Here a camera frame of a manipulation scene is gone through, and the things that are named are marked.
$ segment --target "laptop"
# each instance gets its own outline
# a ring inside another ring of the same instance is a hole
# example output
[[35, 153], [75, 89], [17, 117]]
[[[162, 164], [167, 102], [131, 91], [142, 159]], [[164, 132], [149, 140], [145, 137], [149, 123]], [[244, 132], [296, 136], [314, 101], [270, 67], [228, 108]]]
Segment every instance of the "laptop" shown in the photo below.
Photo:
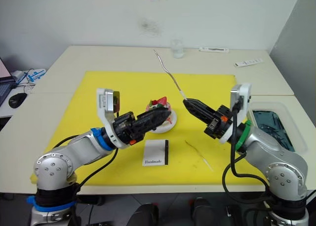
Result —
[[0, 58], [0, 106], [10, 93], [11, 89], [16, 86], [14, 78], [3, 64]]

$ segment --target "black stripe on card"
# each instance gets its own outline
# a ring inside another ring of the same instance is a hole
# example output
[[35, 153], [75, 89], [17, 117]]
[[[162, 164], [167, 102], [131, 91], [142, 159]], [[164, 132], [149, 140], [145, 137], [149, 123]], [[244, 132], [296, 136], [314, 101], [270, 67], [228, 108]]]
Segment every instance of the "black stripe on card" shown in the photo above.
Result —
[[165, 140], [164, 143], [164, 164], [168, 165], [168, 155], [169, 155], [169, 141]]

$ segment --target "keyboard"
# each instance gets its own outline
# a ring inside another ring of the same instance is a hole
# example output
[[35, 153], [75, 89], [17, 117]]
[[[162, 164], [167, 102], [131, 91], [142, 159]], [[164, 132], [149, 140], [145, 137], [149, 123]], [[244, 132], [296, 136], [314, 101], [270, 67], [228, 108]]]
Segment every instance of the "keyboard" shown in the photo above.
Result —
[[0, 97], [3, 96], [12, 84], [2, 84], [0, 85]]

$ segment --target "floor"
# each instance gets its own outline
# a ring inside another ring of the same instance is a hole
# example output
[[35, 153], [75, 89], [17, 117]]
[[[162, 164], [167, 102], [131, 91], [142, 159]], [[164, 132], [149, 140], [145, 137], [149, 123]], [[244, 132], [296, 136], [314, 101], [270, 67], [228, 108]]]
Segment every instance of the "floor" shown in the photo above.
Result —
[[[0, 199], [0, 226], [26, 226], [31, 206], [26, 203], [26, 195], [6, 193]], [[227, 217], [226, 205], [236, 204], [224, 193], [163, 193], [106, 195], [102, 206], [94, 206], [91, 224], [110, 221], [112, 226], [125, 226], [134, 211], [145, 203], [157, 203], [159, 207], [160, 226], [192, 226], [189, 202], [196, 197], [207, 199], [214, 207], [221, 226], [234, 226], [232, 218]], [[77, 204], [77, 215], [81, 217], [82, 226], [88, 224], [91, 205]], [[252, 223], [249, 214], [249, 225]], [[264, 213], [259, 214], [258, 226], [261, 226]]]

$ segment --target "laptop screen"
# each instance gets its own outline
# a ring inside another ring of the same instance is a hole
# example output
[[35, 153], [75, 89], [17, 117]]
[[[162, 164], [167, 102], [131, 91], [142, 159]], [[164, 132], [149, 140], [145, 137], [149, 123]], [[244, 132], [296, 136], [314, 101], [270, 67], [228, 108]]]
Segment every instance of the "laptop screen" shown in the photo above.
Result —
[[13, 77], [0, 59], [0, 81], [12, 81]]

